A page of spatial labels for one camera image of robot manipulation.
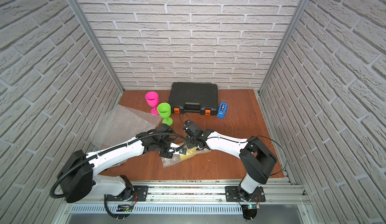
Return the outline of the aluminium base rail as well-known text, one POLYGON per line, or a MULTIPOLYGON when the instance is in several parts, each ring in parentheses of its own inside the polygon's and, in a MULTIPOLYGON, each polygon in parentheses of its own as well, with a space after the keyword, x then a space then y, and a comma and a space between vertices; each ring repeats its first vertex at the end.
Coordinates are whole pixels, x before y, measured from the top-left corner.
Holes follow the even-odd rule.
POLYGON ((69 214, 102 214, 106 210, 118 214, 225 214, 240 215, 243 211, 261 210, 268 205, 295 206, 307 213, 310 200, 304 188, 287 178, 275 178, 262 185, 264 203, 226 202, 225 187, 238 186, 238 180, 135 181, 133 185, 149 186, 146 201, 104 201, 101 194, 67 204, 69 214))

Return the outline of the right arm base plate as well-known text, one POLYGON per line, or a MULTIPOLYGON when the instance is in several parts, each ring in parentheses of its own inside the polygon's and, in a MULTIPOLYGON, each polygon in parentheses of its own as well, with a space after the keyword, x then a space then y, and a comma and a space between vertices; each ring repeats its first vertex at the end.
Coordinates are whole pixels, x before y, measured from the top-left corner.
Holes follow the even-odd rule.
POLYGON ((226 202, 241 202, 241 203, 264 203, 265 193, 262 186, 258 186, 251 194, 243 191, 240 186, 225 187, 226 202))

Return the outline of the blue tape dispenser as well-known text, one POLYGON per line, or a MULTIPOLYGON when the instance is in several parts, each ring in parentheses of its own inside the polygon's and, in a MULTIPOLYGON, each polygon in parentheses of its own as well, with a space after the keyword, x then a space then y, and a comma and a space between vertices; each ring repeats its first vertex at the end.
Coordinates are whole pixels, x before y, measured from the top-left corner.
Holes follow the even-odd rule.
POLYGON ((228 104, 225 102, 221 102, 219 105, 217 118, 224 119, 226 112, 227 112, 228 104))

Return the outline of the bubble wrap sheet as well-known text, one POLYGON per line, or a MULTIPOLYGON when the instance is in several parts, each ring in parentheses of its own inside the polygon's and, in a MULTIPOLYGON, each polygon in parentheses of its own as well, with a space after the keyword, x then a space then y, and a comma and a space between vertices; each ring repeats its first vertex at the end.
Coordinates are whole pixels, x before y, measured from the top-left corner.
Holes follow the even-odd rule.
POLYGON ((198 154, 206 154, 210 153, 210 149, 203 149, 199 150, 197 147, 193 147, 191 149, 185 148, 186 153, 185 154, 173 154, 172 158, 162 158, 162 165, 164 168, 176 165, 180 162, 186 161, 188 159, 191 159, 195 157, 198 154))

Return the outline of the pink plastic wine glass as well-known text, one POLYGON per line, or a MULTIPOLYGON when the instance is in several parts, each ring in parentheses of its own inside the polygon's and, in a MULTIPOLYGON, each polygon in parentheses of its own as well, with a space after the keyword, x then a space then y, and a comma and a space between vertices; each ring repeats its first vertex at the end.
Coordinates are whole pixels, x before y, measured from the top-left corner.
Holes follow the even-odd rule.
POLYGON ((152 107, 151 113, 154 115, 159 115, 158 110, 157 110, 157 107, 159 105, 158 93, 156 93, 154 91, 148 92, 145 95, 145 99, 146 99, 148 105, 152 107))

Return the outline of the bubble wrap stack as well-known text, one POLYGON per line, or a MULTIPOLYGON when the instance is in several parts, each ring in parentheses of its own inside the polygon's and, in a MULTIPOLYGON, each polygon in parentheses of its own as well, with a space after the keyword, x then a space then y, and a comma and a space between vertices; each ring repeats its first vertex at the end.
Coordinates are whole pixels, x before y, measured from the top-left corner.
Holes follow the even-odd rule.
MULTIPOLYGON (((97 128, 92 131, 92 149, 95 152, 130 142, 137 134, 156 128, 160 122, 159 115, 117 105, 105 114, 97 128)), ((121 164, 127 159, 141 156, 143 152, 144 147, 138 141, 132 147, 119 148, 92 162, 99 163, 99 169, 104 170, 121 164)))

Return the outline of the yellow plastic wine glass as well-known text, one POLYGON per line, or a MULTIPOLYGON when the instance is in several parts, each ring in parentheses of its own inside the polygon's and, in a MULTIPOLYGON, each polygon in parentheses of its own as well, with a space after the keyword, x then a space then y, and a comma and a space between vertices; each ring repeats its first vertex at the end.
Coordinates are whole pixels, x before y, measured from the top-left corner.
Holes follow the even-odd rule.
POLYGON ((185 155, 180 155, 180 159, 181 161, 185 161, 187 159, 190 159, 190 158, 193 158, 194 156, 197 155, 197 150, 196 148, 193 148, 193 149, 187 149, 186 151, 186 154, 185 155))

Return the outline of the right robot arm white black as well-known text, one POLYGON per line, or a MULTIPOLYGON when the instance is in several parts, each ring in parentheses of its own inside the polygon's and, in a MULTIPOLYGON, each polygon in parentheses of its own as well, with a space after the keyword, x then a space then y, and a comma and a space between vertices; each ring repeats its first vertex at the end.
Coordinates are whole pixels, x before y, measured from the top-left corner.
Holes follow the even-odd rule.
POLYGON ((276 156, 256 136, 233 138, 210 129, 203 131, 191 121, 185 121, 184 131, 189 143, 198 149, 222 151, 241 160, 246 175, 238 187, 240 195, 252 195, 260 185, 266 184, 277 163, 276 156))

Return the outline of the black plastic tool case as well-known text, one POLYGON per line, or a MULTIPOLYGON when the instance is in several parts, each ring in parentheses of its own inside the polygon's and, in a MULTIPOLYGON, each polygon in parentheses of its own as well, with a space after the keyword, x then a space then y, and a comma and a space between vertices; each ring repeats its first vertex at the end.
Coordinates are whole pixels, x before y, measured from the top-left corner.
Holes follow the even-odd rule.
POLYGON ((212 83, 174 82, 168 103, 174 114, 215 116, 219 107, 218 87, 212 83))

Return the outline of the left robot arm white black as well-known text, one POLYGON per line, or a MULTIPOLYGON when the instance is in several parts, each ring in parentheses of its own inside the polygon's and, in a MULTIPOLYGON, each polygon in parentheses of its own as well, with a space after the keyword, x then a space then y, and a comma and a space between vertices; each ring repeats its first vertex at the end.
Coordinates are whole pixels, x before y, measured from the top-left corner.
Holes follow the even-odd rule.
POLYGON ((187 144, 185 137, 161 124, 158 129, 141 132, 135 137, 115 146, 84 153, 75 151, 57 176, 50 190, 50 197, 64 198, 67 203, 75 203, 89 194, 113 196, 127 201, 134 197, 132 183, 125 175, 102 176, 101 172, 130 158, 159 151, 161 157, 179 154, 187 144))

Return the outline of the green plastic wine glass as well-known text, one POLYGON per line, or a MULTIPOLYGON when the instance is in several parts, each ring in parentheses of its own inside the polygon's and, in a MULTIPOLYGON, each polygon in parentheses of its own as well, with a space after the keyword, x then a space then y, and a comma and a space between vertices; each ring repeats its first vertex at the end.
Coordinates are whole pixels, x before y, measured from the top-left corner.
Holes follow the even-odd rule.
POLYGON ((158 114, 162 117, 162 123, 171 126, 173 119, 171 116, 171 106, 167 102, 160 103, 157 106, 158 114))

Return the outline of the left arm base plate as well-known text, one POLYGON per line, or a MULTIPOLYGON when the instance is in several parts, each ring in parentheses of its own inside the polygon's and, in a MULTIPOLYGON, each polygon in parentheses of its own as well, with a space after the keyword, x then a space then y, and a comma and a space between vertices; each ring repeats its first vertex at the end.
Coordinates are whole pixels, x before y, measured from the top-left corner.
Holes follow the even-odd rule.
POLYGON ((107 201, 146 201, 149 186, 134 185, 127 187, 118 196, 107 195, 107 201))

